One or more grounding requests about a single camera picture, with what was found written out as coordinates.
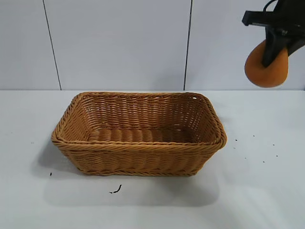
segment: white table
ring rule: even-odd
[[[1,229],[305,228],[305,92],[201,92],[228,143],[182,178],[82,175],[50,142],[77,93],[0,91]]]

